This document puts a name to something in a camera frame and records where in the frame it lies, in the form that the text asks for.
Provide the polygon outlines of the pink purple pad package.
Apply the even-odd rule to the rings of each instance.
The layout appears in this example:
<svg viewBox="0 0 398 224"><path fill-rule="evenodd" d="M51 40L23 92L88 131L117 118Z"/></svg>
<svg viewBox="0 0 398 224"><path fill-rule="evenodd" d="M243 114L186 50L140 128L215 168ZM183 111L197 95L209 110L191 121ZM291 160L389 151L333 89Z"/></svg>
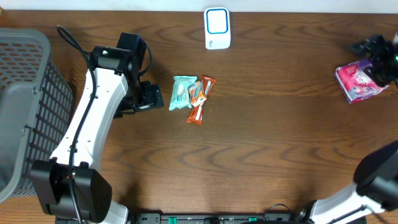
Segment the pink purple pad package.
<svg viewBox="0 0 398 224"><path fill-rule="evenodd" d="M365 69L372 67L371 62L365 59L338 67L335 70L334 76L348 103L355 103L378 95L389 87L389 85L378 86L365 74Z"/></svg>

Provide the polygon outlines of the orange red snack bar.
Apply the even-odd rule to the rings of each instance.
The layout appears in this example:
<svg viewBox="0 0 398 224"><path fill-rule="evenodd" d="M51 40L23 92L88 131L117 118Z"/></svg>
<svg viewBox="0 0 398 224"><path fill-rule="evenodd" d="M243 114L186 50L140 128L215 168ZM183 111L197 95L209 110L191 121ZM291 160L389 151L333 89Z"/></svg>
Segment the orange red snack bar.
<svg viewBox="0 0 398 224"><path fill-rule="evenodd" d="M202 124L203 105L216 83L216 79L209 76L202 76L200 81L195 82L188 88L189 103L192 110L187 118L187 123Z"/></svg>

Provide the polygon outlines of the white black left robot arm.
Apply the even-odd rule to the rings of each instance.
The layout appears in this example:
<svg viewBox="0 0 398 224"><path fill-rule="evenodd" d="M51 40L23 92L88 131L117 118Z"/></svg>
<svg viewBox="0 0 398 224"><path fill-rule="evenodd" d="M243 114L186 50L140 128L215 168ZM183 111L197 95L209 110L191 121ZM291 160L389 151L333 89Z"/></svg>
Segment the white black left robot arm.
<svg viewBox="0 0 398 224"><path fill-rule="evenodd" d="M59 223L132 222L100 174L101 157L113 119L164 105L159 86L142 80L151 55L139 35L126 32L115 47L82 52L88 71L72 121L50 159L36 160L30 172L43 212Z"/></svg>

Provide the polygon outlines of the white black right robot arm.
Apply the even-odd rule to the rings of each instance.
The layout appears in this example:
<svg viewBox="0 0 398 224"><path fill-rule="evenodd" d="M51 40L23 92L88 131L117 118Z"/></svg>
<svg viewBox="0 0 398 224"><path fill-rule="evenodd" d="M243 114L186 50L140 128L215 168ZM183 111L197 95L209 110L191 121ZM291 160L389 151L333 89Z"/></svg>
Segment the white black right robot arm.
<svg viewBox="0 0 398 224"><path fill-rule="evenodd" d="M375 34L352 44L359 60L338 67L334 76L349 103L378 95L397 83L397 39ZM357 166L353 181L328 198L307 204L296 223L351 223L371 213L397 209L397 142L370 154Z"/></svg>

